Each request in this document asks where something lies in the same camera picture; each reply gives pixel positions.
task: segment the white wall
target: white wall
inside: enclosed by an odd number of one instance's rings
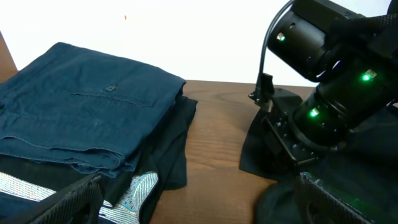
[[[0,0],[18,69],[56,42],[150,63],[187,80],[255,83],[268,24],[287,0]],[[334,0],[365,16],[390,0]],[[268,51],[279,85],[315,86]]]

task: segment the black fabric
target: black fabric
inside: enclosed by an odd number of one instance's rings
[[[197,101],[184,99],[184,107],[175,112],[179,122],[165,121],[165,126],[156,131],[159,133],[177,131],[178,137],[167,138],[164,135],[153,135],[147,142],[138,165],[137,173],[156,172],[159,181],[141,207],[139,221],[149,223],[156,204],[164,190],[178,189],[187,184],[187,161],[185,158],[185,143],[192,119],[195,115]]]
[[[292,180],[273,184],[261,194],[256,206],[257,224],[303,223],[293,200],[294,182]]]
[[[188,125],[184,124],[190,123],[193,119],[196,103],[197,101],[184,96],[178,98],[162,124],[140,145],[139,151],[143,155],[139,163],[141,167],[147,168],[146,171],[157,172],[156,164],[152,165],[153,158],[148,159],[149,156],[145,156],[147,153],[153,153],[156,155],[157,163],[169,167],[167,172],[170,172],[170,176],[161,177],[165,183],[168,183],[167,178],[170,178],[168,187],[163,187],[163,189],[179,189],[187,184],[187,162],[184,151],[186,134],[184,133],[188,131]],[[64,164],[41,163],[10,156],[0,156],[0,172],[55,191],[86,176]],[[122,171],[116,178],[104,176],[105,200],[115,205],[129,188],[134,174]]]

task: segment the blue denim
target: blue denim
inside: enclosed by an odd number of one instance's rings
[[[57,43],[0,85],[0,154],[114,177],[182,94],[185,80],[127,58]]]

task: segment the wooden surface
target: wooden surface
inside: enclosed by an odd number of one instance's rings
[[[306,98],[312,88],[283,86]],[[184,95],[198,100],[185,153],[188,186],[165,191],[157,223],[252,223],[256,200],[273,180],[239,170],[241,148],[259,107],[254,84],[188,81]]]
[[[17,67],[0,32],[0,83],[17,73]]]

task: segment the reflective strip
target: reflective strip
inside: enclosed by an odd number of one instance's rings
[[[104,201],[104,206],[99,211],[99,217],[117,224],[139,224],[139,211],[148,195],[156,186],[159,178],[156,173],[149,172],[134,176],[130,188],[124,193],[120,201],[113,207]],[[11,175],[0,172],[0,192],[15,197],[39,202],[52,194],[54,190],[47,189]]]

